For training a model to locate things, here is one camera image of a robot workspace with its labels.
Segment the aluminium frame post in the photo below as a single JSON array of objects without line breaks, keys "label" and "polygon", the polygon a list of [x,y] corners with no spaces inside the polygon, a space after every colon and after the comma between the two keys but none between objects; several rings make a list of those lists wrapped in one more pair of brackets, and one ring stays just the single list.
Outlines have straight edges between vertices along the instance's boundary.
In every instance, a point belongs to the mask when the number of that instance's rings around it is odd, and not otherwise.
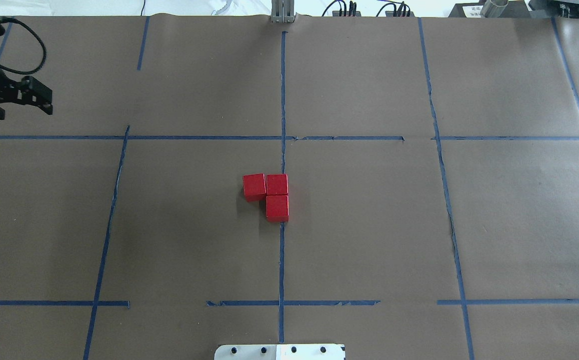
[{"label": "aluminium frame post", "polygon": [[296,21],[294,0],[272,0],[270,20],[272,23],[294,23]]}]

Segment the small metal cup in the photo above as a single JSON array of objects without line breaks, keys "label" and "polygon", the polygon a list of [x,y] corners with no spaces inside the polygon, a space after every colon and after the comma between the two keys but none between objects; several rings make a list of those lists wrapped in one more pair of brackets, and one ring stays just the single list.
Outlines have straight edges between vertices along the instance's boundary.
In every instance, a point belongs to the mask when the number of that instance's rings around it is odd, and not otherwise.
[{"label": "small metal cup", "polygon": [[485,0],[480,10],[482,18],[500,18],[504,13],[509,0]]}]

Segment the red block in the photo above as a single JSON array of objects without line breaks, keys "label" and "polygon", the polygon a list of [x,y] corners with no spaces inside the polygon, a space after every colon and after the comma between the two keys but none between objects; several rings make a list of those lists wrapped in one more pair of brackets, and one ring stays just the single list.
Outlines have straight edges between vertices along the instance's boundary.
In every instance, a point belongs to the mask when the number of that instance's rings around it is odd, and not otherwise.
[{"label": "red block", "polygon": [[265,217],[269,223],[287,223],[290,218],[289,196],[287,194],[267,195]]},{"label": "red block", "polygon": [[264,173],[246,174],[243,180],[243,196],[247,202],[260,202],[267,196],[267,182]]},{"label": "red block", "polygon": [[287,196],[288,195],[288,175],[267,174],[266,176],[267,196]]}]

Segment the white mounting plate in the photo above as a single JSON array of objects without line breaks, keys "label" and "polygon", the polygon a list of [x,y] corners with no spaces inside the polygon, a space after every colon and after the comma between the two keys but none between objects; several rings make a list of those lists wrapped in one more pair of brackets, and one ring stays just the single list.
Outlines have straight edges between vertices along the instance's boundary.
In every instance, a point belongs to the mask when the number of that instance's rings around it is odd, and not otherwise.
[{"label": "white mounting plate", "polygon": [[346,360],[343,344],[225,344],[219,346],[215,360]]}]

